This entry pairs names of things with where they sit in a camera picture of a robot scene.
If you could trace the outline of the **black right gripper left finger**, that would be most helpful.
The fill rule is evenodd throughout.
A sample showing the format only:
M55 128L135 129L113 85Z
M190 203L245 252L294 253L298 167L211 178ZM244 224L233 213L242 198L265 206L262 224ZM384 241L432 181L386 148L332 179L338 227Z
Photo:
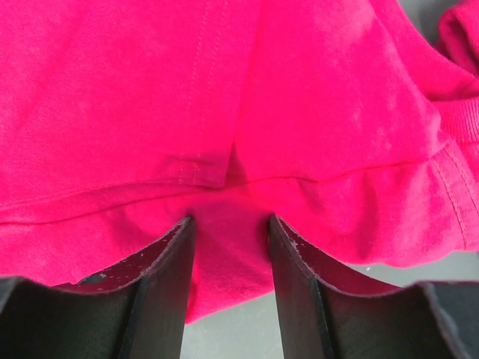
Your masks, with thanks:
M79 283L1 279L3 358L178 358L196 226L184 218Z

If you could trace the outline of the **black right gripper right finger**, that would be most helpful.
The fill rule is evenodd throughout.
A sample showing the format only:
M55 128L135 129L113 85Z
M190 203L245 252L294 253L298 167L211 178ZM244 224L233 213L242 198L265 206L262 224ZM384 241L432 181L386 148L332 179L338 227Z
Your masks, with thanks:
M286 358L476 358L478 283L373 279L269 221Z

